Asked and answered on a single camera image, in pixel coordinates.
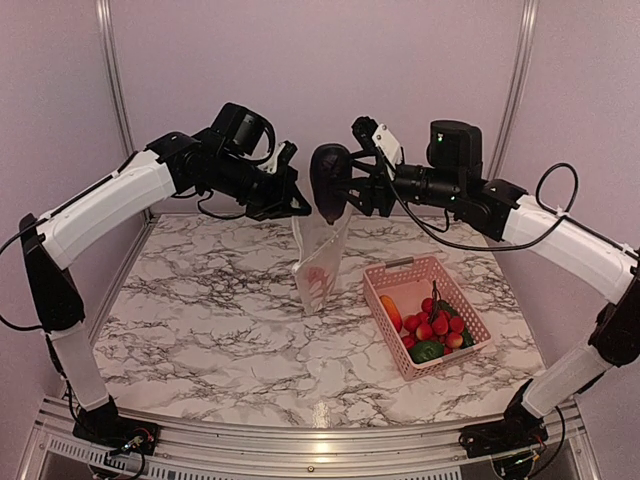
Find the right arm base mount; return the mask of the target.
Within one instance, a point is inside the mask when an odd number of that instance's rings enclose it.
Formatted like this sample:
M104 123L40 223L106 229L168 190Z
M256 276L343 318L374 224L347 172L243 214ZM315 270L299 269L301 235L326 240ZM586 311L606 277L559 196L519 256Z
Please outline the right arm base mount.
M548 439L544 421L523 406L524 392L531 383L532 379L517 390L500 420L468 425L460 430L458 442L469 458L508 452Z

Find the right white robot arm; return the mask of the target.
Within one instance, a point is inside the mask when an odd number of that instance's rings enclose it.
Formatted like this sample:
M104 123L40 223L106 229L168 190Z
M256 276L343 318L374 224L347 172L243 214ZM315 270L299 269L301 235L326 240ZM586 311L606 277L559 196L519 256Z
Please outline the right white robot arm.
M567 208L552 209L537 195L505 180L482 177L482 133L465 122L430 125L426 166L410 165L388 127L358 118L352 134L357 152L337 145L321 148L314 175L330 203L321 213L335 221L349 203L370 216L390 214L395 204L443 209L457 221L496 241L500 253L531 250L578 277L606 300L595 330L512 398L495 430L506 448L529 437L535 424L567 397L588 389L608 370L639 357L639 255L573 219Z

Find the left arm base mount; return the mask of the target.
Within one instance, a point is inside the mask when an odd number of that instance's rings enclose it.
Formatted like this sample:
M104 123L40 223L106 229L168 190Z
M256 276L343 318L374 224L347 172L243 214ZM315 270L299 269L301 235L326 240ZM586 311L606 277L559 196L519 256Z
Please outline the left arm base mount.
M160 427L158 424L121 416L115 400L96 409L71 409L76 438L109 447L111 455L127 452L151 456L156 448Z

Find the clear zip top bag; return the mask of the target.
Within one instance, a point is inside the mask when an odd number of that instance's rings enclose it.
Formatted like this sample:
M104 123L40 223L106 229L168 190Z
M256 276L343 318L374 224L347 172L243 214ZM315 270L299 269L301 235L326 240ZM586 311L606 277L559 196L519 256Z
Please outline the clear zip top bag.
M328 303L338 278L342 256L349 232L349 222L353 209L348 206L343 216L329 225L320 214L292 219L292 233L299 250L298 261L291 271L304 312L316 314ZM312 299L309 295L307 271L312 266L321 267L334 275L330 293L322 299Z

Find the red crinkled fruit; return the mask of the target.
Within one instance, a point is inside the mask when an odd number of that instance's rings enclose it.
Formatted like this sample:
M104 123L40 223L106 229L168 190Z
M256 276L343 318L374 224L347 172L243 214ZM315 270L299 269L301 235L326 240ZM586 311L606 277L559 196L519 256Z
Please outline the red crinkled fruit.
M333 285L334 275L327 270L312 266L307 271L307 282L309 295L312 299L322 299L326 297Z

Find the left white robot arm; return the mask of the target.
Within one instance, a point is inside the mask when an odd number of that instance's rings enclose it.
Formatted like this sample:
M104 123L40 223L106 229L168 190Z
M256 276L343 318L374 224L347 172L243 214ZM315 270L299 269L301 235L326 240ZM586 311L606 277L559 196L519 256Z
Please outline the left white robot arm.
M170 132L62 205L20 224L23 260L36 315L69 381L86 426L106 445L125 438L126 423L99 373L83 323L84 303L69 273L91 245L131 217L189 190L221 193L255 221L308 216L311 207L289 164L296 146L278 142L272 124L234 103L211 126Z

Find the pink plastic basket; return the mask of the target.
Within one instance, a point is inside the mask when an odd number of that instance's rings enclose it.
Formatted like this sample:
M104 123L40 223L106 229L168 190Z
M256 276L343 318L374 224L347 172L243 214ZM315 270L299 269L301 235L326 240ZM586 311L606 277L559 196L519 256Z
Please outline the pink plastic basket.
M363 281L366 303L407 381L460 364L491 340L476 310L434 256L370 266Z

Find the purple eggplant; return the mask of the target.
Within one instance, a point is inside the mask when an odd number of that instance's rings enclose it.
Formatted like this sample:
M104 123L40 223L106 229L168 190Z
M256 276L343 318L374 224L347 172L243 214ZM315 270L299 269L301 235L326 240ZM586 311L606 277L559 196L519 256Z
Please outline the purple eggplant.
M347 203L338 193L338 185L352 178L349 150L337 143L320 145L312 154L309 175L316 209L333 225L342 217Z

